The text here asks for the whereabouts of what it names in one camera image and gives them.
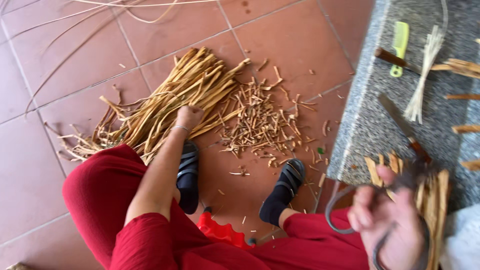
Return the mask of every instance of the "red clothing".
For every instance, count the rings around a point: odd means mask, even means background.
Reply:
[[[146,169],[135,151],[122,145],[95,154],[65,181],[63,196],[73,221],[106,269],[368,269],[360,235],[335,233],[323,215],[292,215],[284,224],[289,238],[248,251],[212,243],[175,200],[170,222],[147,213],[123,227]],[[346,213],[334,211],[335,224],[347,227]]]

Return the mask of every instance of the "bracelet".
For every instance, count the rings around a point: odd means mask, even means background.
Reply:
[[[172,130],[172,129],[176,128],[176,127],[183,128],[184,130],[187,131],[187,134],[190,134],[190,130],[188,129],[188,127],[182,126],[182,125],[176,125],[176,126],[170,128],[170,130]]]

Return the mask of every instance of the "person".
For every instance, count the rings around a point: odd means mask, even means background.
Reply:
[[[322,214],[287,208],[304,177],[297,159],[285,164],[260,210],[263,221],[289,237],[250,250],[211,242],[185,215],[198,205],[198,148],[185,139],[202,115],[200,108],[181,107],[176,126],[148,167],[121,145],[96,153],[67,177],[66,206],[105,269],[373,269],[373,248],[393,221],[398,225],[380,261],[390,270],[413,268],[423,238],[410,190],[400,189],[392,201],[374,197],[371,187],[359,188],[352,207],[332,213],[338,227],[350,224],[357,231],[342,235]],[[387,184],[393,181],[385,166],[377,171]]]

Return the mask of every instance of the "green comb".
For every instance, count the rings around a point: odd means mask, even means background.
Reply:
[[[393,46],[396,50],[397,57],[404,59],[405,51],[408,43],[408,24],[403,22],[395,22],[395,35],[393,37]],[[393,77],[401,77],[403,68],[394,65],[390,70],[390,75]]]

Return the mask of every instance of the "tiled floor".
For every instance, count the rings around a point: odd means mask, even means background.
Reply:
[[[341,97],[348,95],[373,5],[373,0],[220,0],[175,6],[153,24],[134,20],[120,8],[105,8],[49,46],[88,13],[42,25],[10,40],[7,37],[94,5],[66,0],[0,2],[6,3],[0,29],[0,269],[18,261],[39,269],[101,268],[79,236],[61,196],[63,180],[78,164],[56,156],[59,142],[42,123],[65,134],[74,123],[82,133],[90,133],[106,109],[99,96],[115,100],[113,84],[122,89],[125,102],[148,96],[173,67],[172,56],[182,55],[189,47],[207,46],[230,67],[251,58],[252,68],[240,80],[254,75],[275,81],[273,66],[278,66],[291,98],[301,94],[301,100],[317,103],[313,106],[317,112],[300,109],[299,125],[308,126],[305,134],[317,138],[310,147],[323,147],[328,157],[338,130],[335,121],[341,120],[346,101]],[[146,0],[143,4],[166,2]],[[152,21],[165,10],[163,6],[132,12]],[[112,21],[97,31],[109,18]],[[92,32],[96,33],[45,83],[25,115],[29,99],[51,69]],[[269,64],[255,72],[264,58]],[[277,104],[292,107],[282,92],[272,93]],[[331,128],[327,137],[321,131],[325,120],[330,120]],[[213,132],[196,139],[202,149],[202,203],[213,208],[218,223],[231,223],[247,237],[264,242],[273,233],[285,236],[258,218],[279,169],[267,168],[267,161],[253,154],[238,160],[219,153],[218,140]],[[298,148],[294,155],[311,164],[310,152]],[[239,165],[245,165],[251,176],[228,173]],[[294,209],[314,211],[325,164],[316,168],[319,172],[307,169],[307,179],[314,184],[300,189],[292,202]],[[192,220],[196,221],[201,210],[200,206]]]

